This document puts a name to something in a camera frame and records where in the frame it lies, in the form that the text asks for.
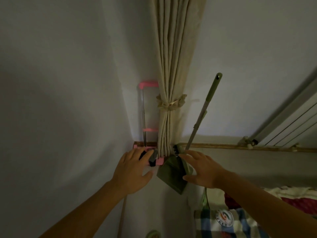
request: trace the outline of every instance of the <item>person's left hand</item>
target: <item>person's left hand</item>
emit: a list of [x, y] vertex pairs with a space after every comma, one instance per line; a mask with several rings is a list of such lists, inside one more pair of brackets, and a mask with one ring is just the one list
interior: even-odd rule
[[111, 181], [124, 193], [124, 196], [142, 189], [153, 177], [153, 171], [142, 176], [143, 169], [153, 153], [153, 150], [150, 150], [139, 160], [144, 149], [145, 147], [134, 148], [126, 152], [114, 171]]

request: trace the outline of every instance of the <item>checkered fabric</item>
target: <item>checkered fabric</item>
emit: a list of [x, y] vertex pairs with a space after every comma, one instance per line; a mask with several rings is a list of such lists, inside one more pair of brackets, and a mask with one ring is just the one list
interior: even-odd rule
[[196, 238], [269, 238], [261, 226], [243, 209], [231, 209], [234, 223], [225, 227], [216, 220], [216, 210], [196, 210]]

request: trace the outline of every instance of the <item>curtain tieback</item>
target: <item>curtain tieback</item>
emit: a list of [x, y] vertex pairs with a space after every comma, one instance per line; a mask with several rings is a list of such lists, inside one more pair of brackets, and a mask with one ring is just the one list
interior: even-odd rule
[[162, 111], [176, 110], [184, 105], [186, 96], [187, 94], [182, 94], [178, 100], [171, 103], [165, 103], [162, 101], [161, 95], [159, 95], [156, 97], [158, 108], [161, 109]]

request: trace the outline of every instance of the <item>circular white label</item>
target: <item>circular white label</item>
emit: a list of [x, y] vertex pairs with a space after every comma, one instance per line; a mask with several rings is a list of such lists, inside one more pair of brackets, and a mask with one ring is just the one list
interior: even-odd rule
[[228, 210], [219, 210], [216, 214], [216, 220], [218, 223], [225, 227], [230, 227], [233, 225], [233, 215]]

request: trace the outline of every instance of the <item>white floor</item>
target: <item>white floor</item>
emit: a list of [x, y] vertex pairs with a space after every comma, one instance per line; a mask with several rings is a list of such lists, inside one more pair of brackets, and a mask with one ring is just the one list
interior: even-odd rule
[[[316, 186], [317, 154], [193, 148], [262, 187]], [[182, 196], [156, 174], [150, 183], [127, 198], [122, 238], [143, 238], [152, 229], [162, 238], [193, 238], [192, 197], [198, 202], [201, 190], [189, 185]]]

